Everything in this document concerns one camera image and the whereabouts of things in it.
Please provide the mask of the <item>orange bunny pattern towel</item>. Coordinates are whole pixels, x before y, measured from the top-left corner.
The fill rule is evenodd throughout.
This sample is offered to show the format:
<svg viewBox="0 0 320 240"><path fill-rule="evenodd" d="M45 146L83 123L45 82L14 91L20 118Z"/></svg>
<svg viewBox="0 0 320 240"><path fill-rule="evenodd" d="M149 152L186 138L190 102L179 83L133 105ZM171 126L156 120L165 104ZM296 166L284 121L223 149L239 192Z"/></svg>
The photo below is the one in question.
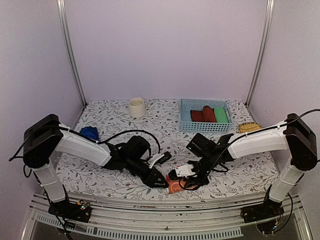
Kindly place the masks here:
<svg viewBox="0 0 320 240"><path fill-rule="evenodd" d="M170 179L169 175L165 177L167 183L168 183L168 188L167 188L167 193L168 194L175 194L181 191L196 191L197 189L200 188L198 185L192 185L189 187L186 187L186 179L178 179L178 180L172 180Z"/></svg>

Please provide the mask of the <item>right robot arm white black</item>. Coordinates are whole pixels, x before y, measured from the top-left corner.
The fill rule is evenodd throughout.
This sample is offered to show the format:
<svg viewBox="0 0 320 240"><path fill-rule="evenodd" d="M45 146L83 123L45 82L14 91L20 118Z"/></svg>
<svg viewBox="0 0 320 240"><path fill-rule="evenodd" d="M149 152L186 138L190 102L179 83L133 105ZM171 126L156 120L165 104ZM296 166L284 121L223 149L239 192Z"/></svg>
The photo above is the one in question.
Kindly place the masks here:
<svg viewBox="0 0 320 240"><path fill-rule="evenodd" d="M209 140L197 133L187 149L200 158L198 162L177 167L179 186L186 191L195 191L209 182L209 173L219 164L232 162L245 156L262 152L288 150L290 157L277 180L269 187L266 201L259 206L262 218L269 218L278 210L289 191L318 163L315 133L295 113L275 125L246 133L230 133Z"/></svg>

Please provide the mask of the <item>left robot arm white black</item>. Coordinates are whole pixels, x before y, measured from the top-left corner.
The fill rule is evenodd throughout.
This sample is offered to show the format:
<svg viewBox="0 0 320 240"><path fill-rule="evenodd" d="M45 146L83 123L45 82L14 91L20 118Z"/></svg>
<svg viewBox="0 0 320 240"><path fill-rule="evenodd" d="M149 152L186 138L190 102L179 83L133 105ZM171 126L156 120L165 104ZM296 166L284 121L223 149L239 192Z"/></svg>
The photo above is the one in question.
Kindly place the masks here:
<svg viewBox="0 0 320 240"><path fill-rule="evenodd" d="M55 209L63 217L70 217L75 210L67 200L68 194L50 162L54 151L88 160L107 170L127 169L150 188L169 186L163 174L154 166L165 155L158 153L150 156L151 164L144 161L142 157L151 151L151 145L139 135L117 145L99 142L60 124L57 115L49 114L29 127L23 139L24 164L34 172L49 200L55 203Z"/></svg>

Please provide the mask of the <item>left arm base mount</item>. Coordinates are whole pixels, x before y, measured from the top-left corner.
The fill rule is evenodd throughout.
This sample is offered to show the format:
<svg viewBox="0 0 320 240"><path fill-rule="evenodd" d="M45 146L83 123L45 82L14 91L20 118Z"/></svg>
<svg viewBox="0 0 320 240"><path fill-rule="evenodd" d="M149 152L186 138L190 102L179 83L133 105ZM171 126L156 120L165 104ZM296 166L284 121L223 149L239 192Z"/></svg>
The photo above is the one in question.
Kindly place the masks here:
<svg viewBox="0 0 320 240"><path fill-rule="evenodd" d="M49 202L48 213L67 220L88 223L91 217L91 203L79 200L76 203L64 199L59 202Z"/></svg>

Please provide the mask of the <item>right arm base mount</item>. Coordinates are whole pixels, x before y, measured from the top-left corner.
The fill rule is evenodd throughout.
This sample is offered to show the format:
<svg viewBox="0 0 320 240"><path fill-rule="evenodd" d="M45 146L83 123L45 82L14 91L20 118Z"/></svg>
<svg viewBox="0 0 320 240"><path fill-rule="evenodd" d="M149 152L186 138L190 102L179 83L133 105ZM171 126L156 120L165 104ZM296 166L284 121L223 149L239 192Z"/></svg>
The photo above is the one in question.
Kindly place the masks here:
<svg viewBox="0 0 320 240"><path fill-rule="evenodd" d="M284 212L281 202L275 202L266 198L263 203L241 208L240 216L245 223L251 223L279 217L280 215L283 215Z"/></svg>

